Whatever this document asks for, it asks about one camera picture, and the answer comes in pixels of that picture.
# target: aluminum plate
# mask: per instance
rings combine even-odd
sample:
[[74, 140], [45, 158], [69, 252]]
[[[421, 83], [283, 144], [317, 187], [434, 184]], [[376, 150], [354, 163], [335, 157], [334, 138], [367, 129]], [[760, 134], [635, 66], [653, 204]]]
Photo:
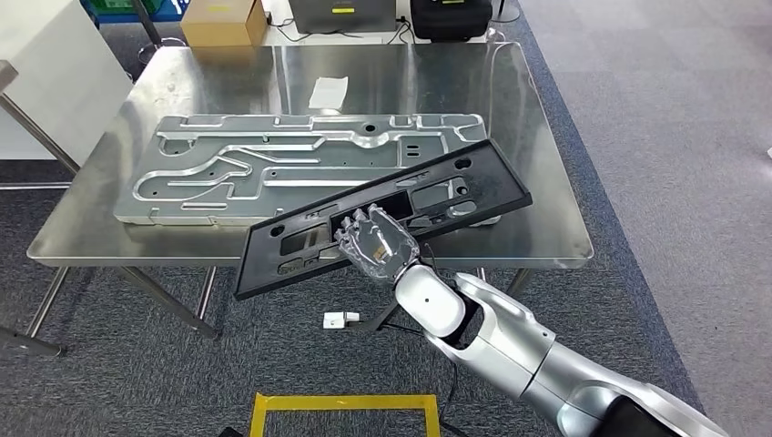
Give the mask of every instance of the aluminum plate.
[[484, 139], [483, 119], [464, 114], [164, 117], [114, 213], [248, 226]]

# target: black bag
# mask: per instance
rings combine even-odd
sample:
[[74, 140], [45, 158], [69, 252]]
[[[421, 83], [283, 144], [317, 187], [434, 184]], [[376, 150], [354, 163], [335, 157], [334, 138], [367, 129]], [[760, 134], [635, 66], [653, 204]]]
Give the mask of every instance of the black bag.
[[440, 41], [466, 41], [480, 36], [493, 15], [490, 0], [411, 0], [416, 37]]

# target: black plastic panel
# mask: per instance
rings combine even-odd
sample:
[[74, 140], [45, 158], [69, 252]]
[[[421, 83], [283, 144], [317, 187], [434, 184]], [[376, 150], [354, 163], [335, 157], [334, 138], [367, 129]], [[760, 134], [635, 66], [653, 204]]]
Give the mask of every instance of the black plastic panel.
[[[423, 202], [416, 206], [413, 201], [423, 189], [458, 178], [464, 186], [456, 189], [454, 197], [433, 205]], [[350, 265], [337, 252], [335, 229], [356, 208], [371, 203], [404, 225], [414, 219], [430, 223], [410, 228], [421, 241], [526, 207], [532, 200], [499, 148], [491, 140], [481, 141], [251, 227], [241, 257], [236, 299]], [[459, 212], [468, 213], [458, 216]]]

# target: yellow floor marking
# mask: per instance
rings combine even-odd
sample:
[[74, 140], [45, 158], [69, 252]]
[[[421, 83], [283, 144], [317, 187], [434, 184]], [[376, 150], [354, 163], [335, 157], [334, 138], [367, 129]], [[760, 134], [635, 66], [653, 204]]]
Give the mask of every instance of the yellow floor marking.
[[440, 437], [437, 397], [433, 394], [373, 394], [350, 396], [263, 396], [255, 395], [249, 437], [263, 437], [268, 412], [330, 410], [423, 410], [426, 437]]

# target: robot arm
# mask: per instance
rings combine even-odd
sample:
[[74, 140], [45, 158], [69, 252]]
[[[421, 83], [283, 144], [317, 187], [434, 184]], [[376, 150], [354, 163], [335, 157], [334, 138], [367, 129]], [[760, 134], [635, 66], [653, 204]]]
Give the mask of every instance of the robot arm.
[[[622, 376], [555, 341], [520, 302], [487, 282], [456, 273], [450, 287], [419, 261], [415, 239], [383, 209], [357, 210], [335, 234], [369, 276], [394, 283], [399, 304], [431, 344], [498, 390], [531, 405], [566, 437], [728, 436], [675, 396]], [[474, 312], [482, 326], [459, 338]]]

